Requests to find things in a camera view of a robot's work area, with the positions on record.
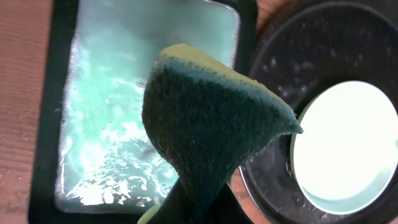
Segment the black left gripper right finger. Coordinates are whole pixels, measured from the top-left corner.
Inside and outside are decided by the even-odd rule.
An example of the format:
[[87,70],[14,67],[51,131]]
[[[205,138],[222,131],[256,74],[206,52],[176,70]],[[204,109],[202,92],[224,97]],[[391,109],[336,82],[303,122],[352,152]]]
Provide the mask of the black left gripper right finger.
[[211,224],[253,224],[228,183],[224,184],[212,203]]

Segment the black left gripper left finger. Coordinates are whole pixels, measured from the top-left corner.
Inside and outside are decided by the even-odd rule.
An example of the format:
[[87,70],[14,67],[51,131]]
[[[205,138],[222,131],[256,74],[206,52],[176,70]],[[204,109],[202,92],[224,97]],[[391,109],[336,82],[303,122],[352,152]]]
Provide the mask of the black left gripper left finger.
[[199,197],[181,179],[172,187],[160,208],[149,218],[148,224],[199,223]]

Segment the green yellow scrub sponge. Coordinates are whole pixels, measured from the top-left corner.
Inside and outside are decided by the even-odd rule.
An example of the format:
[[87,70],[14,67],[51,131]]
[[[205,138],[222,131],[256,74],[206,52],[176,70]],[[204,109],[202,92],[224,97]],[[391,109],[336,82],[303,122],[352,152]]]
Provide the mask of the green yellow scrub sponge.
[[212,203],[240,164],[280,136],[303,131],[293,109],[263,84],[187,44],[160,52],[142,122],[157,152],[198,194],[199,223],[211,223]]

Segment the mint green plate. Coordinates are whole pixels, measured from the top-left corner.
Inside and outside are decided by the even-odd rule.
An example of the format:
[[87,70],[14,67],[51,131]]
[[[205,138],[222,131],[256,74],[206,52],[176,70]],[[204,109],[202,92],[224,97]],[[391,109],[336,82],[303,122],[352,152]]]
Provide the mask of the mint green plate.
[[290,161],[305,198],[347,215],[372,204],[397,167],[397,112],[378,87],[343,82],[314,98],[299,116]]

